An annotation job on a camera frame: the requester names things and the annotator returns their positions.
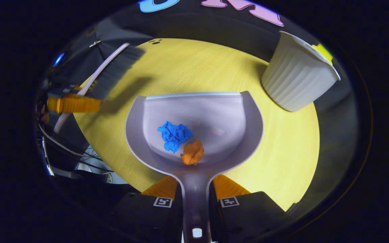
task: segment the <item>ribbed white cup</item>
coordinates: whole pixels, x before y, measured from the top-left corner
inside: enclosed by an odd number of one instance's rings
[[[283,31],[280,34],[262,85],[278,105],[296,112],[325,93],[340,76],[309,43]]]

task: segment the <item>black background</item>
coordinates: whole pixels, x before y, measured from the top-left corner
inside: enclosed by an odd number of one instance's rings
[[[63,200],[32,163],[35,88],[60,48],[127,3],[0,2],[0,241],[117,241]],[[389,242],[389,2],[267,1],[314,36],[334,37],[366,80],[374,131],[366,166],[326,214],[293,242]]]

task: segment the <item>wooden table surface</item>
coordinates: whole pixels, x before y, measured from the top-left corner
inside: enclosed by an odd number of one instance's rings
[[[261,86],[268,63],[233,48],[173,38],[139,48],[145,55],[110,92],[100,111],[75,114],[88,142],[117,174],[141,192],[164,177],[138,161],[127,146],[125,120],[136,96],[248,90],[261,110],[264,137],[249,160],[225,175],[250,192],[264,191],[283,210],[301,199],[319,154],[313,103],[298,112],[277,106]]]

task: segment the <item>gray dustpan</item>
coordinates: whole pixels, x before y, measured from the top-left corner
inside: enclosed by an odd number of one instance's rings
[[[184,124],[193,134],[175,154],[164,149],[157,131],[167,120]],[[209,185],[215,176],[250,158],[263,128],[261,112],[248,91],[136,97],[125,124],[128,147],[143,164],[181,184],[185,243],[210,243]],[[180,154],[196,139],[203,144],[204,158],[187,166]],[[194,235],[193,229],[201,233]]]

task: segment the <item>hand brush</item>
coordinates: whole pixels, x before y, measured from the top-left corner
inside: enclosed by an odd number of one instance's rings
[[[85,86],[77,93],[79,96],[85,96],[88,91],[88,97],[98,100],[104,100],[109,92],[115,87],[125,72],[142,57],[144,50],[130,46],[130,43],[124,43],[116,49],[91,75]],[[58,133],[69,117],[70,113],[62,113],[54,127],[54,132]]]

